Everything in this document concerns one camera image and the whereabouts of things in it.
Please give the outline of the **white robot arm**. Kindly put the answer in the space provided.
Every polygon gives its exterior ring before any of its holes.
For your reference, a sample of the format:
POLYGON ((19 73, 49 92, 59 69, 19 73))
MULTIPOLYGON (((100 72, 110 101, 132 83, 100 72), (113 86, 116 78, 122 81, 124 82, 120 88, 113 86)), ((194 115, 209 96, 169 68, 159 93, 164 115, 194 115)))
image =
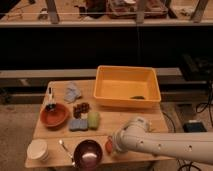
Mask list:
POLYGON ((150 153, 213 165, 213 132, 150 133, 143 117, 134 117, 112 135, 113 149, 150 153))

